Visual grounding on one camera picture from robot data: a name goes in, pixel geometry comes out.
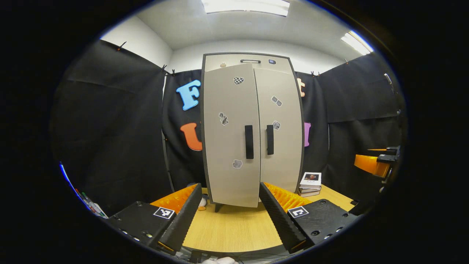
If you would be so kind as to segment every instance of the cabinet leg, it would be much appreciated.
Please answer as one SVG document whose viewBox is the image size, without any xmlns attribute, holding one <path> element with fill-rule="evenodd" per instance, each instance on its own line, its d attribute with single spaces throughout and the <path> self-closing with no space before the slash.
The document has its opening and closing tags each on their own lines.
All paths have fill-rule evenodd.
<svg viewBox="0 0 469 264">
<path fill-rule="evenodd" d="M 220 211 L 220 208 L 223 204 L 220 204 L 220 203 L 216 203 L 215 204 L 215 213 L 218 213 L 218 211 Z"/>
</svg>

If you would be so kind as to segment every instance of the white wall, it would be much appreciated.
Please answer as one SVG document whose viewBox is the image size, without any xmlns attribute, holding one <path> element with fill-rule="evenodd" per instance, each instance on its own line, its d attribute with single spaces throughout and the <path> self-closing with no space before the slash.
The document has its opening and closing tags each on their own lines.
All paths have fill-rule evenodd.
<svg viewBox="0 0 469 264">
<path fill-rule="evenodd" d="M 204 53 L 215 52 L 257 52 L 289 57 L 295 71 L 314 74 L 322 73 L 345 61 L 317 50 L 293 44 L 268 40 L 226 40 L 207 42 L 173 51 L 166 68 L 169 72 L 196 70 L 202 68 Z"/>
<path fill-rule="evenodd" d="M 160 67 L 163 67 L 163 64 L 169 64 L 173 53 L 168 44 L 136 16 L 115 26 L 101 39 L 118 46 L 127 41 L 123 48 Z"/>
</svg>

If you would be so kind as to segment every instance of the ceiling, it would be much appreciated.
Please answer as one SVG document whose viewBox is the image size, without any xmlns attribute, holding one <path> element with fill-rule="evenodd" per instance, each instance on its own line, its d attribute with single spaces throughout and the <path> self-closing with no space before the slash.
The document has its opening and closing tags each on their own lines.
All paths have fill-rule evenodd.
<svg viewBox="0 0 469 264">
<path fill-rule="evenodd" d="M 206 14 L 201 0 L 166 0 L 137 16 L 173 50 L 209 41 L 261 39 L 316 49 L 340 59 L 359 54 L 340 40 L 349 28 L 327 11 L 291 0 L 287 17 L 259 12 Z"/>
</svg>

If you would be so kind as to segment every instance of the top drawer handle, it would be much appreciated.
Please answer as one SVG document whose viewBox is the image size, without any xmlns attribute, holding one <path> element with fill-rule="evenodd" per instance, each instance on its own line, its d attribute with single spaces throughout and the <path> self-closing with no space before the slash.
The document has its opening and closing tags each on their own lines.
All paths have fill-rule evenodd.
<svg viewBox="0 0 469 264">
<path fill-rule="evenodd" d="M 245 62 L 245 61 L 252 61 L 252 62 L 261 63 L 261 61 L 259 61 L 259 60 L 241 60 L 241 62 Z"/>
</svg>

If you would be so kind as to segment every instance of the checkered heart sticker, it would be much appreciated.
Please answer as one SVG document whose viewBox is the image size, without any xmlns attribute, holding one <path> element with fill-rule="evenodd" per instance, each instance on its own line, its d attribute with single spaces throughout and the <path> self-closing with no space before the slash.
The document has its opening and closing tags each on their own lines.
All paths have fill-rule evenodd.
<svg viewBox="0 0 469 264">
<path fill-rule="evenodd" d="M 242 82 L 244 82 L 244 78 L 243 77 L 234 77 L 233 82 L 236 85 L 240 85 L 240 84 L 242 84 Z"/>
</svg>

